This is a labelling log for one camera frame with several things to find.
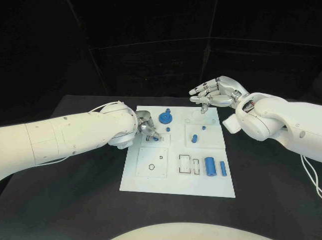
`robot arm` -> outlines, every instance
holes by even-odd
[[[0,127],[0,180],[104,144],[123,149],[137,133],[159,138],[149,112],[133,112],[121,102],[106,104],[100,112]]]
[[[229,133],[242,129],[258,141],[271,138],[290,151],[322,162],[322,106],[290,103],[262,93],[248,94],[238,82],[225,76],[189,91],[189,94],[195,93],[198,96],[189,100],[202,103],[200,113],[209,104],[235,109],[235,113],[222,121]]]

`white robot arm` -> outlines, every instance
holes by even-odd
[[[159,138],[147,111],[133,112],[121,102],[100,107],[100,112],[0,127],[0,180],[104,144],[123,149],[137,133]]]
[[[239,83],[221,76],[189,91],[189,100],[202,104],[229,106],[235,113],[222,122],[229,133],[241,129],[258,141],[271,138],[293,152],[322,162],[322,106],[287,102],[262,93],[248,93]]]

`black backdrop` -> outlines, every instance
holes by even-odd
[[[320,71],[322,0],[0,1],[0,126],[65,94],[185,97],[219,75],[322,104]]]

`black table surface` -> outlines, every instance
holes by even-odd
[[[64,96],[52,117],[120,100],[196,107],[186,98]],[[218,108],[219,121],[231,108]],[[103,240],[159,223],[229,226],[275,240],[322,239],[322,200],[298,155],[222,126],[235,198],[118,191],[126,149],[114,146],[13,174],[0,197],[0,239]],[[322,187],[322,163],[310,161]]]

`white board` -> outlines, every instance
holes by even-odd
[[[170,110],[172,122],[162,124],[157,116],[166,109]],[[136,110],[150,112],[162,140],[149,138],[146,141],[144,135],[134,136],[118,190],[234,198],[216,109],[208,108],[205,114],[196,107],[137,106]],[[196,143],[190,142],[193,134]],[[205,157],[213,158],[216,175],[211,177],[205,174]],[[221,175],[221,161],[226,176]]]

